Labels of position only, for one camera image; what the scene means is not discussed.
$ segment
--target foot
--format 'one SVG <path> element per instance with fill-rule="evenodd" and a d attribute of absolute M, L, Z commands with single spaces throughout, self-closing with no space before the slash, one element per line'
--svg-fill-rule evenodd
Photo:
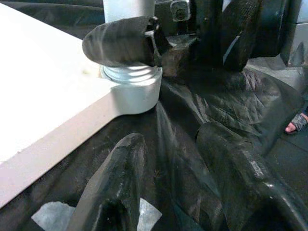
<path fill-rule="evenodd" d="M 301 113 L 301 115 L 306 119 L 307 123 L 308 123 L 308 116 L 306 116 L 304 113 Z M 296 131 L 296 127 L 293 123 L 289 123 L 289 125 L 285 128 L 285 132 L 287 133 L 291 133 Z"/>

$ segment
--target sandal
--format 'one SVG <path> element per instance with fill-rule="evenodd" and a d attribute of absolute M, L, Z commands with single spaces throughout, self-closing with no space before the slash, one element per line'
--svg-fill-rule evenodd
<path fill-rule="evenodd" d="M 303 129 L 304 126 L 306 126 L 308 124 L 306 119 L 301 114 L 297 114 L 294 117 L 294 119 L 291 121 L 291 123 L 295 126 L 296 129 L 294 131 L 291 131 L 291 132 L 285 131 L 285 133 L 288 134 L 288 135 L 293 135 L 293 134 L 299 132 L 301 129 Z"/>

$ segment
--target gray fabric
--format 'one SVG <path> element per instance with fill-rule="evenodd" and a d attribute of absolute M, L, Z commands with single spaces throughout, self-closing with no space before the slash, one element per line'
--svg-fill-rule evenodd
<path fill-rule="evenodd" d="M 32 219 L 45 231 L 65 231 L 75 208 L 61 202 L 44 204 Z"/>
<path fill-rule="evenodd" d="M 294 124 L 297 131 L 300 131 L 305 125 L 307 125 L 307 121 L 301 114 L 297 114 L 292 120 L 292 124 Z"/>

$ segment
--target white board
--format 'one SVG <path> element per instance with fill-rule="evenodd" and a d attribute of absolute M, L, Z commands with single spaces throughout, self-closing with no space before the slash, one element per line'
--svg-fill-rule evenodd
<path fill-rule="evenodd" d="M 0 207 L 119 115 L 81 40 L 0 4 Z"/>

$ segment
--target silver pipe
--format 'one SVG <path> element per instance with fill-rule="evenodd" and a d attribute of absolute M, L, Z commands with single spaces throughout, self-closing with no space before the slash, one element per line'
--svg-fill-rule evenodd
<path fill-rule="evenodd" d="M 154 16 L 154 0 L 103 0 L 105 22 L 113 22 L 124 18 Z M 102 66 L 101 73 L 116 82 L 139 82 L 161 75 L 158 67 L 135 66 L 113 68 Z"/>

